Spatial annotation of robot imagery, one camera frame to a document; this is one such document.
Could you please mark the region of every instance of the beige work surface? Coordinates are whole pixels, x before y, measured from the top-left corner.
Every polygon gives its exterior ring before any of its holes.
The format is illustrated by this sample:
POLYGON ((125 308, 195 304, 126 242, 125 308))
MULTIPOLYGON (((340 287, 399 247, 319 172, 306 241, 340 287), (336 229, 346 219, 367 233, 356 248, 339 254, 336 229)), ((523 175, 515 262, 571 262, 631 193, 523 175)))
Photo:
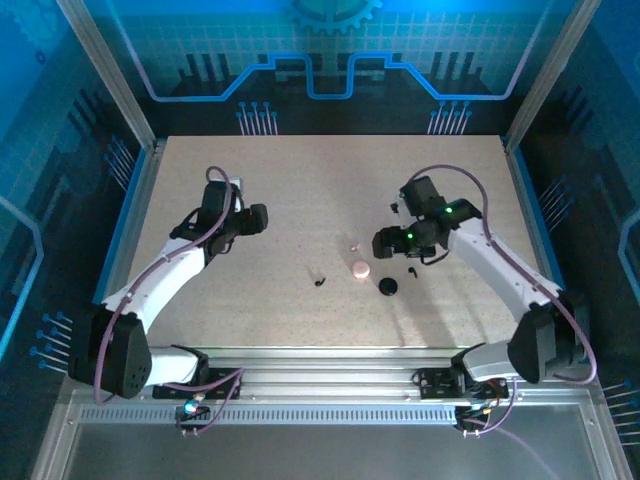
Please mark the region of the beige work surface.
MULTIPOLYGON (((416 170, 437 163, 480 178, 492 229, 534 265, 497 136, 170 137, 132 276, 200 205, 210 165, 244 179, 245 203, 266 204, 269 227, 237 238, 229 255, 189 281, 156 319, 150 344, 451 347, 510 338, 516 323, 509 311, 457 258, 424 267, 404 257, 373 257, 374 233, 397 224, 389 205, 398 189, 416 170), (359 259, 371 265, 365 281, 350 273, 359 259), (398 282, 395 296, 378 291, 384 277, 398 282)), ((432 178, 448 200, 464 197, 481 207, 466 177, 435 172, 432 178)))

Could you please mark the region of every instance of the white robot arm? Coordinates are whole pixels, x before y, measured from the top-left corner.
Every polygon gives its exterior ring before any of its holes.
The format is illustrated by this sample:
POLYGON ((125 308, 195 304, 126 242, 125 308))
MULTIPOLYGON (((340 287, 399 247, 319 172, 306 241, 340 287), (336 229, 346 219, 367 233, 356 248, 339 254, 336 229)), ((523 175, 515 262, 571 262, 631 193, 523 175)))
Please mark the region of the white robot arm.
POLYGON ((71 378, 94 383, 100 342, 116 312, 119 316, 113 326, 102 367, 100 385, 103 390, 132 398, 146 386, 208 383, 206 355, 180 346, 150 348, 146 335, 171 298, 216 255, 227 253, 237 236, 255 235, 267 228, 266 207, 257 204, 245 209, 241 179, 232 178, 230 183, 230 205, 233 208, 213 235, 203 243, 189 247, 194 240, 214 228, 223 215, 227 185, 219 180, 208 182, 201 207, 173 229, 164 248, 151 263, 159 266, 149 273, 145 270, 107 297, 91 322, 74 329, 68 368, 71 378), (196 221, 191 223, 196 214, 196 221), (172 255, 178 249, 184 251, 172 255))
MULTIPOLYGON (((424 259, 434 256, 436 245, 440 245, 473 268, 518 322, 510 341, 477 345, 453 359, 452 368, 459 374, 454 381, 467 384, 459 385, 462 391, 469 384, 496 378, 519 376, 537 383, 584 358, 582 343, 554 303, 559 300, 574 316, 582 316, 585 309, 492 232, 487 238, 482 214, 471 203, 447 203, 425 176, 402 187, 391 208, 399 215, 401 225, 384 228, 375 235, 373 250, 377 258, 403 254, 425 263, 424 259), (510 261, 498 253, 496 246, 510 261)), ((580 318, 580 322, 584 324, 585 319, 580 318)))

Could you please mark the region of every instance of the black bracket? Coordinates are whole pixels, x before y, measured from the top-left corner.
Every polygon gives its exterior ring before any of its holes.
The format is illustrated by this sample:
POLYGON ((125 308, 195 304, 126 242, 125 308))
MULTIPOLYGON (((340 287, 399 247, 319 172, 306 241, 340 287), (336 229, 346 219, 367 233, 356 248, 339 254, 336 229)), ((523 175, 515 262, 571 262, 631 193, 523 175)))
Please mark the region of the black bracket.
POLYGON ((420 368, 414 372, 411 380, 419 388, 422 400, 469 398, 484 401, 509 398, 507 384, 500 379, 466 385, 465 390, 462 391, 459 388, 461 379, 455 378, 458 375, 456 371, 452 368, 420 368))
POLYGON ((411 380, 420 389, 422 400, 460 397, 449 368, 420 368, 411 380))
MULTIPOLYGON (((202 381, 201 383, 204 385, 207 383, 215 382, 216 380, 220 380, 221 378, 224 378, 236 371, 238 371, 237 368, 209 368, 207 379, 205 381, 202 381)), ((229 379, 229 381, 224 382, 218 388, 209 390, 204 396, 205 400, 224 400, 225 398, 227 398, 227 395, 229 395, 229 391, 234 384, 234 379, 229 379)), ((231 394, 231 397, 229 397, 230 400, 237 400, 240 397, 241 388, 242 383, 239 383, 238 388, 236 388, 235 392, 233 392, 231 394)), ((175 390, 173 388, 156 385, 155 387, 153 387, 152 396, 156 400, 189 400, 193 398, 193 392, 183 392, 182 390, 175 390)))
POLYGON ((482 424, 486 424, 489 421, 489 415, 485 414, 482 409, 474 410, 471 407, 456 407, 456 424, 454 428, 461 432, 475 432, 476 430, 482 430, 484 426, 482 424), (482 424, 478 424, 475 422, 470 422, 469 419, 475 420, 476 422, 482 422, 482 424))

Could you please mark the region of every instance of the aluminum frame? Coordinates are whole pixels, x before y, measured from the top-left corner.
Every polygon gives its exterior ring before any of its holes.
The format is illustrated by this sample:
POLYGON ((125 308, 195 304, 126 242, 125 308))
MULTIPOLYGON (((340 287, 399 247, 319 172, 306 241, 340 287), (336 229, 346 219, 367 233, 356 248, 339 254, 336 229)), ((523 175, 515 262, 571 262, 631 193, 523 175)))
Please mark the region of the aluminum frame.
POLYGON ((151 151, 156 136, 87 6, 82 0, 56 2, 138 142, 143 149, 151 151))
MULTIPOLYGON (((450 365, 460 349, 429 348, 212 348, 205 351, 218 367, 245 368, 236 407, 273 406, 281 410, 350 405, 393 406, 396 410, 431 409, 469 405, 466 400, 420 400, 411 376, 417 368, 450 365)), ((580 375, 586 367, 575 369, 580 375)), ((115 399, 102 407, 111 411, 175 411, 183 401, 154 400, 144 390, 131 400, 115 399)), ((572 386, 560 381, 539 385, 519 383, 516 408, 522 406, 574 405, 582 423, 594 462, 602 479, 633 477, 608 413, 599 385, 572 386)), ((32 479, 63 478, 73 458, 78 427, 100 423, 95 415, 91 387, 65 379, 42 443, 32 479)), ((104 423, 148 424, 153 415, 105 416, 104 423)), ((151 423, 173 424, 171 415, 151 423)))
POLYGON ((567 66, 571 54, 591 23, 591 19, 601 2, 602 0, 577 0, 509 127, 506 145, 508 154, 515 152, 515 149, 520 145, 556 80, 567 66))
POLYGON ((131 206, 122 228, 123 233, 116 246, 113 264, 108 271, 102 272, 101 281, 98 283, 98 291, 94 296, 96 303, 117 292, 127 283, 166 144, 166 140, 159 140, 153 149, 145 153, 139 181, 135 192, 133 192, 131 206), (102 284, 102 276, 105 276, 104 284, 102 284))

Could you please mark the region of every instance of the small black object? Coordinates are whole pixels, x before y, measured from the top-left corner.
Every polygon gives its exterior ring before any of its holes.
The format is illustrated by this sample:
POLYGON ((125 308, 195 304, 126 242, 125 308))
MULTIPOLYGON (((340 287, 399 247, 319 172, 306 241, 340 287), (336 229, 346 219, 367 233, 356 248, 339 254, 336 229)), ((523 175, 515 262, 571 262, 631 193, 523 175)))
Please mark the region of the small black object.
POLYGON ((393 278, 383 278, 382 280, 380 280, 378 288, 380 289, 380 293, 390 297, 392 295, 395 295, 395 293, 398 291, 398 282, 396 282, 393 278))

